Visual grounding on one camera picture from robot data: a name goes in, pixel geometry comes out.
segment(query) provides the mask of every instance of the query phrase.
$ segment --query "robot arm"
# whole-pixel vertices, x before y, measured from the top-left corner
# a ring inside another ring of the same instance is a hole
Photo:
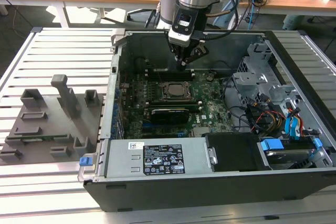
[[[161,0],[163,5],[161,10],[171,12],[169,17],[167,12],[161,11],[164,21],[171,25],[168,40],[171,51],[175,53],[179,70],[184,70],[188,63],[208,54],[204,46],[203,31],[208,17],[211,17],[212,5],[218,2],[219,0],[174,0],[174,4],[170,1],[170,5],[175,6],[167,7],[167,1]]]

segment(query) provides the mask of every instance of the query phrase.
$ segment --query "blue latch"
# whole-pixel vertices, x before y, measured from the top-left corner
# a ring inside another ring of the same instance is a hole
[[[282,142],[278,138],[268,138],[261,142],[261,146],[264,151],[271,151],[271,150],[283,150],[284,146]]]
[[[323,146],[323,144],[322,144],[322,142],[319,138],[314,138],[313,142],[314,142],[317,149]]]
[[[93,158],[92,157],[81,157],[79,159],[79,166],[92,166]]]

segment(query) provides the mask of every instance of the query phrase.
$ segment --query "blue tab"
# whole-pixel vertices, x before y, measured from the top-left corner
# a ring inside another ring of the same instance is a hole
[[[299,120],[297,118],[293,118],[292,127],[290,129],[290,136],[294,137],[295,140],[299,138],[296,136],[296,126],[298,125]]]
[[[271,150],[283,150],[284,146],[280,139],[278,138],[269,138],[261,142],[261,146],[264,151]]]
[[[288,134],[290,129],[290,118],[286,118],[285,122],[285,133]]]
[[[321,142],[321,140],[319,138],[315,138],[313,140],[313,142],[314,142],[314,144],[315,144],[315,146],[316,146],[317,149],[323,146],[323,144],[322,144],[322,142]]]
[[[268,151],[268,150],[269,150],[269,148],[268,148],[268,146],[267,146],[265,140],[261,142],[261,146],[262,146],[262,148],[263,148],[263,149],[262,149],[263,151]]]
[[[93,158],[92,157],[81,157],[79,159],[79,166],[92,166]]]

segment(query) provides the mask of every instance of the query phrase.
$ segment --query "aluminum extrusion table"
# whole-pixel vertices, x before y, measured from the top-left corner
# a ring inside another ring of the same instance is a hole
[[[111,33],[85,28],[30,33],[0,81],[0,145],[25,88],[56,94],[51,77],[64,73],[75,93],[106,93]],[[303,200],[106,213],[77,182],[78,168],[77,162],[0,166],[0,223],[334,223],[336,217],[336,186]]]

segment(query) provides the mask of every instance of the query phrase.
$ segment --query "connector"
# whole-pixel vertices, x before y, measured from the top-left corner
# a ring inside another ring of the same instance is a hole
[[[267,95],[265,95],[265,94],[261,94],[261,95],[259,96],[259,98],[260,98],[260,101],[261,101],[261,102],[270,102],[269,97],[268,97]]]
[[[292,104],[290,104],[290,102],[286,102],[286,108],[287,109],[292,109]]]
[[[250,97],[246,98],[246,102],[247,102],[247,104],[249,104],[249,105],[251,105],[253,107],[255,107],[255,106],[258,105],[258,103],[255,100],[253,100],[252,98],[250,98]]]

